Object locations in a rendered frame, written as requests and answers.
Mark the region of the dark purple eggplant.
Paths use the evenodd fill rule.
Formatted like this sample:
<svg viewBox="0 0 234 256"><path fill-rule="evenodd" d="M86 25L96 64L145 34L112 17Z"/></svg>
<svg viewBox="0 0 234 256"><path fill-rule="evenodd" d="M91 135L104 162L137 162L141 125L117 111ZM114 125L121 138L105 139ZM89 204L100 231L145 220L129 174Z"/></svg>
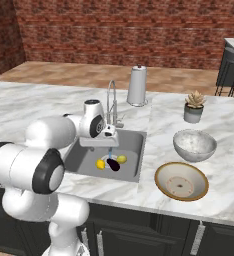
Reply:
<svg viewBox="0 0 234 256"><path fill-rule="evenodd" d="M113 171L118 171L120 169L120 164L114 159L108 158L107 163Z"/></svg>

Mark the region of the tan rimmed shallow bowl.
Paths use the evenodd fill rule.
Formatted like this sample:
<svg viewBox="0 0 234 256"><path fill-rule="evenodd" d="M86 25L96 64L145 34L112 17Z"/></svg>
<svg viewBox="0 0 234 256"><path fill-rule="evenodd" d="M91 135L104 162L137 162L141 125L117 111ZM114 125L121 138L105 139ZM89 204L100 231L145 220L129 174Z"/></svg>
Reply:
<svg viewBox="0 0 234 256"><path fill-rule="evenodd" d="M166 196L179 201L196 201L204 197L209 182L202 171L183 162L168 162L157 168L155 184Z"/></svg>

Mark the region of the succulent in grey pot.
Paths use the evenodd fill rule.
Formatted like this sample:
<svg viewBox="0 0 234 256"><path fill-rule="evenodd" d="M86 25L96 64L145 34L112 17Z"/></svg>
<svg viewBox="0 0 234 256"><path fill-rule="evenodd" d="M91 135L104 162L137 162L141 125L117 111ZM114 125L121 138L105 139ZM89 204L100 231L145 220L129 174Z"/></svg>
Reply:
<svg viewBox="0 0 234 256"><path fill-rule="evenodd" d="M198 123L201 119L205 102L206 100L200 92L190 93L185 99L184 120L192 124Z"/></svg>

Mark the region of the dark cabinet door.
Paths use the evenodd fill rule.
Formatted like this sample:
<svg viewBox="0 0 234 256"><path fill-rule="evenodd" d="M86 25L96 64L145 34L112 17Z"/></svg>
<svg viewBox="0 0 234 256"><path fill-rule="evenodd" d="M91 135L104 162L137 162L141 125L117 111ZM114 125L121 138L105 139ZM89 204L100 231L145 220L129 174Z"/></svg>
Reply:
<svg viewBox="0 0 234 256"><path fill-rule="evenodd" d="M206 228L196 256L234 256L234 227L203 224Z"/></svg>
<svg viewBox="0 0 234 256"><path fill-rule="evenodd" d="M94 220L95 234L103 233L104 256L182 256L189 227L189 220L172 216L148 226Z"/></svg>
<svg viewBox="0 0 234 256"><path fill-rule="evenodd" d="M0 188L0 252L14 256L41 256L50 245L48 222L16 220L2 207L4 190Z"/></svg>

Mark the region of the white paper towel roll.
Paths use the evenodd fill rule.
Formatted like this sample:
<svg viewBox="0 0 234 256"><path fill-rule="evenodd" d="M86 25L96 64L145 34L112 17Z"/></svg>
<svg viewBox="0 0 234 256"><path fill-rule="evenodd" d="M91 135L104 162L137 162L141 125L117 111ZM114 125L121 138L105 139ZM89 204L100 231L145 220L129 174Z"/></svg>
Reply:
<svg viewBox="0 0 234 256"><path fill-rule="evenodd" d="M147 67L141 64L133 66L129 81L127 102L134 107L143 107L147 104L146 85Z"/></svg>

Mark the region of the grey steel sink basin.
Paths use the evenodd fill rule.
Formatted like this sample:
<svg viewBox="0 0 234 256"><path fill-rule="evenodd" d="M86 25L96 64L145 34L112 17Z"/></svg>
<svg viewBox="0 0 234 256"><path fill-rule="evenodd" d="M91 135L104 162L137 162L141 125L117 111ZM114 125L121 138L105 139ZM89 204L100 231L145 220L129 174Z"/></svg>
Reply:
<svg viewBox="0 0 234 256"><path fill-rule="evenodd" d="M117 159L120 155L125 155L127 158L127 161L120 165L118 171L113 171L108 163L105 163L103 170L96 167L98 159L106 161L108 158L107 148L96 147L91 149L82 147L78 139L75 140L64 156L66 170L74 174L138 183L147 133L118 129L118 135L119 146L112 149L112 158Z"/></svg>

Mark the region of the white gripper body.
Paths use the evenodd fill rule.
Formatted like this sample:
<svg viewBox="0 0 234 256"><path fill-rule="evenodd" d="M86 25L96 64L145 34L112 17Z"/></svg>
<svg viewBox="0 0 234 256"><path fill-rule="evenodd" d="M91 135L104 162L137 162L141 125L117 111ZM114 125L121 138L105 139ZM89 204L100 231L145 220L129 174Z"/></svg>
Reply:
<svg viewBox="0 0 234 256"><path fill-rule="evenodd" d="M119 146L119 136L114 135L105 138L79 138L80 145L82 147L118 147Z"/></svg>

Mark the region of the chrome spring sink faucet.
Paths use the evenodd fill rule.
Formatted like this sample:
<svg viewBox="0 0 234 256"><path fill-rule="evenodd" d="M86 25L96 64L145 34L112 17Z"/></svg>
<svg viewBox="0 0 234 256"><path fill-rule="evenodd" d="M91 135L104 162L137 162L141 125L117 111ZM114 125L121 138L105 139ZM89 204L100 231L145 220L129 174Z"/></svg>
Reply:
<svg viewBox="0 0 234 256"><path fill-rule="evenodd" d="M124 124L118 118L117 97L115 81L111 80L107 89L107 112L106 120L108 124L114 125L116 128L123 128Z"/></svg>

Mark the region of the white speckled bowl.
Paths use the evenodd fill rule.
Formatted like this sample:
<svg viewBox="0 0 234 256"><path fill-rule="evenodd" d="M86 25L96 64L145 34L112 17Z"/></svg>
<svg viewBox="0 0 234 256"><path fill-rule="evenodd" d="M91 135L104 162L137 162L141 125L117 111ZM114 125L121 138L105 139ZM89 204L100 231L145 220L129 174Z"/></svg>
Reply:
<svg viewBox="0 0 234 256"><path fill-rule="evenodd" d="M201 162L215 153L217 141L203 131L185 129L175 133L173 146L178 155L184 160Z"/></svg>

